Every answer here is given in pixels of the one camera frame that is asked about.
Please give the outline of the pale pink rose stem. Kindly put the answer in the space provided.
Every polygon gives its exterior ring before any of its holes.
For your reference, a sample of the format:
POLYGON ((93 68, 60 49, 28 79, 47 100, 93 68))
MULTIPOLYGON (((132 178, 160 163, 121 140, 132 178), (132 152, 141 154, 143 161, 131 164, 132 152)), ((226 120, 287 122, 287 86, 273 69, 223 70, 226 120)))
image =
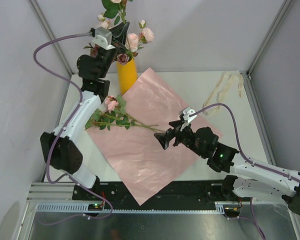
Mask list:
POLYGON ((145 20, 141 20, 138 25, 140 33, 128 33, 126 36, 126 54, 130 59, 138 55, 138 50, 143 49, 143 45, 155 40, 155 33, 147 27, 147 22, 145 20))

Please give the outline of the aluminium frame post right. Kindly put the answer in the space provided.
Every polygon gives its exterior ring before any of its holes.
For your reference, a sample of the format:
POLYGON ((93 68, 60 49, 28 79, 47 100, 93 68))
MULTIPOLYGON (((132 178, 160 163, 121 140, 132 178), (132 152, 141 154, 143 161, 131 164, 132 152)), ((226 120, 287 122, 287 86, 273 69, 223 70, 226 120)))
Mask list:
POLYGON ((272 21, 265 37, 263 38, 261 45, 259 46, 255 56, 252 59, 251 64, 249 65, 246 75, 250 78, 252 73, 254 72, 255 68, 257 67, 258 63, 262 59, 263 55, 265 54, 266 50, 270 46, 273 38, 275 37, 276 33, 280 29, 281 25, 283 24, 285 18, 287 17, 288 13, 290 12, 291 8, 293 7, 296 0, 284 0, 279 11, 277 12, 274 20, 272 21))

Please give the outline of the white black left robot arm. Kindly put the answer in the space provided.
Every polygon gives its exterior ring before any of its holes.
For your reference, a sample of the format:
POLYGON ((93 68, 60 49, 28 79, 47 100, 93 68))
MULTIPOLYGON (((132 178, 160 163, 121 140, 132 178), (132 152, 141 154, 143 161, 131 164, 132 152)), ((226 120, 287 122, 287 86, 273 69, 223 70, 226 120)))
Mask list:
POLYGON ((81 55, 76 62, 82 86, 71 82, 79 92, 79 99, 71 112, 51 133, 40 137, 44 160, 48 168, 63 171, 76 184, 84 186, 83 194, 90 200, 100 196, 99 179, 83 163, 83 155, 77 148, 77 139, 92 114, 108 96, 110 82, 105 79, 117 54, 125 52, 129 22, 111 29, 92 28, 87 36, 98 47, 95 57, 81 55))

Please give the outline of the aluminium frame post left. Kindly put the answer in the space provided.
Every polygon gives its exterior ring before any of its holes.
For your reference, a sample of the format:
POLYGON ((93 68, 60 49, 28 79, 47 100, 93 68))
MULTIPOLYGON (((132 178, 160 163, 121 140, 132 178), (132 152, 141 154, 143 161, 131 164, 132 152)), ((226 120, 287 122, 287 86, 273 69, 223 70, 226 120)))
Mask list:
MULTIPOLYGON (((31 10, 33 11, 37 21, 39 22, 43 32, 45 33, 47 39, 49 41, 52 41, 54 39, 56 39, 56 36, 54 34, 54 32, 52 31, 52 28, 43 12, 43 10, 41 9, 39 3, 37 0, 27 0, 27 3, 29 4, 31 10)), ((63 50, 60 47, 60 44, 54 43, 53 44, 53 50, 56 53, 58 59, 60 60, 63 68, 66 70, 67 74, 71 77, 73 74, 73 71, 71 69, 71 66, 68 62, 68 60, 66 59, 66 56, 63 52, 63 50)))

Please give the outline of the pink artificial flower bunch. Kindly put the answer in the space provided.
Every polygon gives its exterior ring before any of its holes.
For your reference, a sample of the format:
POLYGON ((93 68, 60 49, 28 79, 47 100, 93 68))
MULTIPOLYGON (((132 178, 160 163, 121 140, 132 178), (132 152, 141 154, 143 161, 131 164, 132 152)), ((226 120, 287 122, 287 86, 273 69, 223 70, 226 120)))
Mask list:
POLYGON ((104 104, 105 110, 102 111, 97 108, 85 124, 85 130, 97 128, 110 131, 112 127, 122 127, 128 130, 131 127, 138 127, 148 129, 154 133, 162 132, 158 125, 144 124, 128 114, 126 111, 127 102, 120 95, 116 97, 108 95, 104 104))

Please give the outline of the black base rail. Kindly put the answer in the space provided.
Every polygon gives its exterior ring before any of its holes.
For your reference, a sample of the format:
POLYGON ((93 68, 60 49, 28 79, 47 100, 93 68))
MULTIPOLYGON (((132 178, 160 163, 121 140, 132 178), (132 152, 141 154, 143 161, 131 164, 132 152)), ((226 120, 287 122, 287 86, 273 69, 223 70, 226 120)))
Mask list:
POLYGON ((222 189, 222 180, 173 181, 154 196, 139 205, 128 188, 121 181, 100 182, 92 191, 105 198, 112 207, 159 207, 177 204, 203 203, 241 203, 242 200, 233 193, 222 189))

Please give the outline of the cream ribbon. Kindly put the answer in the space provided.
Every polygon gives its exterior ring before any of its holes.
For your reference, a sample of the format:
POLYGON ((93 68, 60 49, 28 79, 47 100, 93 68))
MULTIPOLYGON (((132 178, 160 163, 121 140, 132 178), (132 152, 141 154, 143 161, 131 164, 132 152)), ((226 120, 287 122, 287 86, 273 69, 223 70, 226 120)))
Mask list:
POLYGON ((209 94, 207 99, 204 101, 202 107, 205 108, 211 105, 211 100, 215 97, 216 103, 223 103, 228 96, 228 92, 232 85, 237 82, 237 93, 238 97, 243 97, 244 90, 244 78, 240 73, 223 72, 220 76, 219 81, 216 83, 212 92, 209 94))

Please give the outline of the light pink rose stem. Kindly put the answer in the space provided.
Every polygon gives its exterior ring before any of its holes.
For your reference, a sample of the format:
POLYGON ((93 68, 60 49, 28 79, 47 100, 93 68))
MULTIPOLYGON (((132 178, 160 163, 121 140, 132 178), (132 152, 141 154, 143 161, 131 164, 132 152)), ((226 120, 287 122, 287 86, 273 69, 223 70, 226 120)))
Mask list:
POLYGON ((96 27, 102 27, 104 29, 109 29, 111 22, 104 16, 104 13, 101 13, 97 16, 98 23, 96 27))

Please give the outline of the purple pink wrapping paper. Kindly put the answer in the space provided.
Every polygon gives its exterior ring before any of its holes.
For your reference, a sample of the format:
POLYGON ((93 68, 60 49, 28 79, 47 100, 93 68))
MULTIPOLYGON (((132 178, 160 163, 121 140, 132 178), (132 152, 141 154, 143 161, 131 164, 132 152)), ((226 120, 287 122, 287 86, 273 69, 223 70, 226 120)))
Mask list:
MULTIPOLYGON (((164 132, 184 108, 198 110, 221 75, 219 71, 156 73, 149 68, 123 95, 126 110, 145 125, 155 125, 164 132)), ((174 180, 223 177, 183 145, 163 149, 145 127, 90 127, 85 136, 88 169, 102 181, 122 181, 140 205, 174 180)))

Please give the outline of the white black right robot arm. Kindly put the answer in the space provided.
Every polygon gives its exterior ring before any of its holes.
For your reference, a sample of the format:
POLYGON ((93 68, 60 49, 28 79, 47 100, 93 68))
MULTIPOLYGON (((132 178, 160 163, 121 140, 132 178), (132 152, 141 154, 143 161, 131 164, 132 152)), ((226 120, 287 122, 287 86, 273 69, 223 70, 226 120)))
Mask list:
POLYGON ((180 120, 170 122, 167 131, 155 133, 154 137, 163 149, 166 150, 174 140, 173 146, 184 145, 206 159, 212 170, 226 173, 220 188, 225 200, 256 198, 281 202, 300 216, 300 171, 243 157, 239 150, 220 143, 210 127, 193 131, 190 125, 182 128, 182 124, 180 120))

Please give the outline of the yellow cylindrical vase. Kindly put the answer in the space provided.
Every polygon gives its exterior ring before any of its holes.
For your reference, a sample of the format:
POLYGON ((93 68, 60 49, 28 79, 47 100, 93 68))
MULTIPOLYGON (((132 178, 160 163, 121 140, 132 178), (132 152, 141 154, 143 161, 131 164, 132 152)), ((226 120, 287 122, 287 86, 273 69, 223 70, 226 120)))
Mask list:
POLYGON ((117 63, 116 67, 120 93, 124 95, 138 79, 136 63, 132 59, 125 65, 117 63))

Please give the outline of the aluminium frame post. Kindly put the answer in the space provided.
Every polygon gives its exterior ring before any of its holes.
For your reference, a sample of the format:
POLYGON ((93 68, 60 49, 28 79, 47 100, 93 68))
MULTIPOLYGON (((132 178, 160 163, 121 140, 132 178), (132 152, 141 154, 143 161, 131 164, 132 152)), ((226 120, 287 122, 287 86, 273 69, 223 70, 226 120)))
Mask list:
POLYGON ((262 59, 263 55, 265 54, 266 50, 270 46, 273 38, 275 37, 276 33, 280 29, 281 25, 283 24, 285 18, 287 17, 288 13, 290 12, 291 8, 293 7, 296 0, 284 0, 279 11, 277 12, 274 20, 272 21, 265 37, 263 38, 261 45, 259 46, 255 56, 252 59, 251 64, 249 65, 246 75, 250 78, 252 73, 254 72, 255 68, 257 67, 258 63, 262 59))
MULTIPOLYGON (((43 10, 41 9, 39 3, 37 0, 27 0, 27 3, 29 4, 31 10, 33 11, 37 21, 39 22, 43 32, 45 33, 47 39, 49 41, 52 41, 54 39, 56 39, 56 36, 54 34, 54 32, 52 31, 52 28, 43 12, 43 10)), ((63 68, 66 70, 67 74, 71 77, 73 74, 73 71, 71 69, 71 66, 68 62, 68 60, 66 59, 66 56, 63 52, 63 50, 60 47, 60 44, 54 43, 53 44, 53 50, 56 53, 58 59, 60 60, 63 68)))

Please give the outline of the peach rose stem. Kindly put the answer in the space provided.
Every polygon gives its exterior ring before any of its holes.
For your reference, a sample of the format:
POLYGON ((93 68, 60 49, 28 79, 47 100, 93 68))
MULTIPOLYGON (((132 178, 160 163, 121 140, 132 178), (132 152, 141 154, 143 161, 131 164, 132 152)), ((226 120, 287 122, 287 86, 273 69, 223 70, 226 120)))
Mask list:
POLYGON ((101 0, 102 6, 105 9, 104 16, 108 20, 113 20, 113 25, 127 22, 126 11, 127 4, 132 0, 101 0))

